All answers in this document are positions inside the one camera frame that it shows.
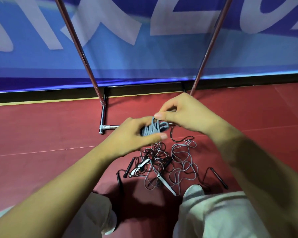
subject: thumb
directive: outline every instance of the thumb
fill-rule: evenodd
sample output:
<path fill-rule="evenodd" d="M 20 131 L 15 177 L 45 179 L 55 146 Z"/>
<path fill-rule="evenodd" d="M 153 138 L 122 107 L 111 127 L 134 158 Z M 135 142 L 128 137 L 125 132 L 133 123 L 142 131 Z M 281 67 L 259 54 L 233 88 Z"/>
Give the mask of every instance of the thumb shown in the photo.
<path fill-rule="evenodd" d="M 161 112 L 161 113 L 156 113 L 154 115 L 154 118 L 157 120 L 163 120 L 167 122 L 175 122 L 175 112 Z"/>
<path fill-rule="evenodd" d="M 167 139 L 168 136 L 166 133 L 155 133 L 148 136 L 142 137 L 142 146 L 148 146 L 160 141 Z"/>

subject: blue backdrop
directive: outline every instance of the blue backdrop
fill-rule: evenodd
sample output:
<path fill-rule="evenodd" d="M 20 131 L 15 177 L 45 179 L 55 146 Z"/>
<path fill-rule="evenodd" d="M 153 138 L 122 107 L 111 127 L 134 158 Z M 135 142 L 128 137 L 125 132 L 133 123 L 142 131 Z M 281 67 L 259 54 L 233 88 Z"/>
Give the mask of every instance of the blue backdrop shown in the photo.
<path fill-rule="evenodd" d="M 225 0 L 64 0 L 100 86 L 194 79 Z M 298 0 L 233 0 L 203 79 L 298 73 Z M 0 0 L 0 92 L 91 87 L 53 0 Z"/>

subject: jump rope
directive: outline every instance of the jump rope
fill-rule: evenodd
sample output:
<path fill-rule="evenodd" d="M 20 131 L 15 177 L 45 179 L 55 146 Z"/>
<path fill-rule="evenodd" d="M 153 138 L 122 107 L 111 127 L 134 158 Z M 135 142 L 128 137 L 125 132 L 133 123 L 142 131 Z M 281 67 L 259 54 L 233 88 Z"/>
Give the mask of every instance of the jump rope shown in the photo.
<path fill-rule="evenodd" d="M 167 130 L 169 124 L 164 121 L 158 121 L 152 118 L 151 125 L 145 126 L 140 131 L 142 136 L 147 136 L 153 133 L 159 133 Z M 140 152 L 140 156 L 133 157 L 128 168 L 126 170 L 120 169 L 116 173 L 117 182 L 119 186 L 119 191 L 123 195 L 123 184 L 120 179 L 119 172 L 124 172 L 123 178 L 131 177 L 145 177 L 144 186 L 146 189 L 152 190 L 156 187 L 160 187 L 163 183 L 167 188 L 175 195 L 179 196 L 181 194 L 180 184 L 183 180 L 195 180 L 198 179 L 200 185 L 205 192 L 210 192 L 211 188 L 209 185 L 204 183 L 207 175 L 207 171 L 211 170 L 216 178 L 221 182 L 225 189 L 228 189 L 227 184 L 222 180 L 222 178 L 215 172 L 212 167 L 207 168 L 203 179 L 200 179 L 199 168 L 196 163 L 193 162 L 190 153 L 191 148 L 197 146 L 194 142 L 194 136 L 187 136 L 182 140 L 175 140 L 172 137 L 174 126 L 170 127 L 170 138 L 175 143 L 171 147 L 171 154 L 166 152 L 166 145 L 163 142 L 155 143 L 151 145 L 150 148 L 146 148 Z M 131 167 L 135 163 L 135 169 L 131 172 Z M 156 177 L 149 179 L 149 174 L 154 172 Z M 172 187 L 177 187 L 178 192 L 176 193 Z"/>

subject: red pole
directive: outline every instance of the red pole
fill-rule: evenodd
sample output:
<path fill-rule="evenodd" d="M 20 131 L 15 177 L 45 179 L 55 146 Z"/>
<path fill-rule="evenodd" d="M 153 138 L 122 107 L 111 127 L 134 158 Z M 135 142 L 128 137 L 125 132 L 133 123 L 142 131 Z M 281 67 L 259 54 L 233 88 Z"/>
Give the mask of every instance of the red pole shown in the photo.
<path fill-rule="evenodd" d="M 223 7 L 223 9 L 222 9 L 222 11 L 221 11 L 218 19 L 217 19 L 217 24 L 215 25 L 215 29 L 214 29 L 214 32 L 213 32 L 213 35 L 212 35 L 210 44 L 209 44 L 209 46 L 207 48 L 207 51 L 206 51 L 206 53 L 204 55 L 203 61 L 202 61 L 201 66 L 200 66 L 200 69 L 198 71 L 198 74 L 196 75 L 196 78 L 194 80 L 193 87 L 192 87 L 191 92 L 190 92 L 190 95 L 192 95 L 192 96 L 194 95 L 195 90 L 196 90 L 196 87 L 198 86 L 198 82 L 200 80 L 200 77 L 202 76 L 202 72 L 203 72 L 203 70 L 205 68 L 205 65 L 207 63 L 207 60 L 208 60 L 208 58 L 210 56 L 210 53 L 212 51 L 212 48 L 214 46 L 215 40 L 216 40 L 216 38 L 217 38 L 217 36 L 218 36 L 218 34 L 220 32 L 220 29 L 222 27 L 223 21 L 224 21 L 224 19 L 226 17 L 226 14 L 228 13 L 228 10 L 229 10 L 229 8 L 231 6 L 232 1 L 233 0 L 226 0 L 226 3 L 224 5 L 224 7 Z"/>
<path fill-rule="evenodd" d="M 69 16 L 67 10 L 66 10 L 66 7 L 64 5 L 64 2 L 63 2 L 63 0 L 55 0 L 55 2 L 56 2 L 56 5 L 57 5 L 57 7 L 58 7 L 58 9 L 59 9 L 59 11 L 60 11 L 63 19 L 64 19 L 64 22 L 65 22 L 66 27 L 67 27 L 67 29 L 68 29 L 71 37 L 72 37 L 72 40 L 73 40 L 73 42 L 74 42 L 74 44 L 76 46 L 76 49 L 77 49 L 77 51 L 78 51 L 78 53 L 79 53 L 79 55 L 80 55 L 80 57 L 82 59 L 82 62 L 84 64 L 84 66 L 85 66 L 85 69 L 86 69 L 86 71 L 87 71 L 87 73 L 88 73 L 88 75 L 89 75 L 89 77 L 91 79 L 91 83 L 94 86 L 94 89 L 95 89 L 96 94 L 97 94 L 97 96 L 99 98 L 99 101 L 102 104 L 102 106 L 105 107 L 103 96 L 100 93 L 100 90 L 98 88 L 97 82 L 95 80 L 95 77 L 93 75 L 93 72 L 91 71 L 91 67 L 89 66 L 88 60 L 87 60 L 87 58 L 85 56 L 85 53 L 84 53 L 83 48 L 82 48 L 82 45 L 81 45 L 81 43 L 80 43 L 80 41 L 79 41 L 79 39 L 77 37 L 76 31 L 75 31 L 75 29 L 73 27 L 72 21 L 70 19 L 70 16 Z"/>

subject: metal rack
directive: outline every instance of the metal rack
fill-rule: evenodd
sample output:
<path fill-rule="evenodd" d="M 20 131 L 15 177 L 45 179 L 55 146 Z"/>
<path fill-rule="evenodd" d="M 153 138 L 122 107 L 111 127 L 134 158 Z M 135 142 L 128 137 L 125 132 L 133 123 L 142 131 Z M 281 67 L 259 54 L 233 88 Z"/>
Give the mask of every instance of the metal rack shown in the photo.
<path fill-rule="evenodd" d="M 206 53 L 204 55 L 204 58 L 202 60 L 201 66 L 200 66 L 199 71 L 198 71 L 198 74 L 195 77 L 195 81 L 194 81 L 193 87 L 192 87 L 192 89 L 190 91 L 190 95 L 194 95 L 194 93 L 195 93 L 195 90 L 197 88 L 198 82 L 199 82 L 199 80 L 200 80 L 200 78 L 202 76 L 203 70 L 205 68 L 205 65 L 207 63 L 207 60 L 208 60 L 208 58 L 210 56 L 210 53 L 212 51 L 212 48 L 214 46 L 214 43 L 216 41 L 216 38 L 217 38 L 217 36 L 219 34 L 219 31 L 220 31 L 220 29 L 222 27 L 222 24 L 223 24 L 223 22 L 225 20 L 225 17 L 226 17 L 226 15 L 228 13 L 228 10 L 229 10 L 229 8 L 231 6 L 232 1 L 233 0 L 226 0 L 224 7 L 223 7 L 222 11 L 219 14 L 219 17 L 217 19 L 217 22 L 215 24 L 215 28 L 214 28 L 214 31 L 213 31 L 213 34 L 212 34 L 212 37 L 211 37 L 211 41 L 210 41 L 210 43 L 208 45 L 207 51 L 206 51 Z M 57 7 L 58 7 L 58 9 L 59 9 L 59 11 L 60 11 L 63 19 L 64 19 L 64 22 L 65 22 L 66 27 L 67 27 L 67 29 L 68 29 L 71 37 L 72 37 L 72 40 L 73 40 L 73 42 L 75 44 L 75 47 L 76 47 L 76 49 L 77 49 L 77 51 L 78 51 L 78 53 L 79 53 L 79 55 L 80 55 L 80 57 L 82 59 L 82 62 L 84 64 L 84 66 L 85 66 L 85 69 L 86 69 L 86 71 L 87 71 L 87 73 L 88 73 L 88 75 L 89 75 L 89 77 L 91 79 L 91 83 L 94 86 L 94 89 L 95 89 L 96 94 L 97 94 L 97 96 L 99 98 L 99 101 L 100 101 L 101 105 L 103 106 L 102 107 L 101 118 L 100 118 L 100 125 L 99 125 L 99 133 L 102 135 L 102 134 L 104 134 L 104 131 L 105 130 L 115 129 L 115 128 L 117 128 L 119 126 L 119 125 L 105 125 L 105 117 L 106 117 L 106 111 L 107 111 L 106 110 L 107 109 L 107 100 L 108 100 L 108 92 L 107 92 L 108 89 L 106 87 L 104 88 L 104 94 L 102 96 L 102 94 L 101 94 L 101 92 L 99 90 L 99 87 L 97 85 L 97 82 L 95 80 L 94 74 L 93 74 L 93 72 L 91 70 L 91 67 L 90 67 L 90 65 L 88 63 L 88 60 L 87 60 L 87 58 L 85 56 L 85 53 L 83 51 L 82 45 L 81 45 L 81 43 L 80 43 L 80 41 L 78 39 L 78 36 L 76 34 L 76 31 L 75 31 L 74 27 L 73 27 L 73 24 L 72 24 L 72 21 L 70 19 L 70 16 L 69 16 L 69 14 L 68 14 L 68 12 L 66 10 L 66 7 L 64 5 L 64 2 L 63 2 L 63 0 L 55 0 L 55 2 L 57 4 Z"/>

